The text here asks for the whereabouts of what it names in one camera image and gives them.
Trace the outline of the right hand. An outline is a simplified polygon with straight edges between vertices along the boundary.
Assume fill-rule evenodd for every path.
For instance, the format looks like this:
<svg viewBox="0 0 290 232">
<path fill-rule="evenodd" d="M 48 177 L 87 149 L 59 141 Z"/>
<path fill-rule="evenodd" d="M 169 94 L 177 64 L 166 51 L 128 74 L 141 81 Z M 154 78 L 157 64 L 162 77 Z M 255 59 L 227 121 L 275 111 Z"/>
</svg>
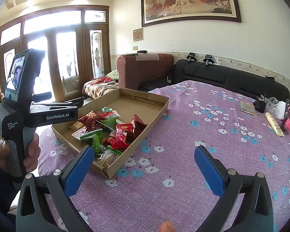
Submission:
<svg viewBox="0 0 290 232">
<path fill-rule="evenodd" d="M 176 232 L 176 231 L 177 230 L 175 225 L 170 220 L 163 222 L 157 230 L 157 232 Z"/>
</svg>

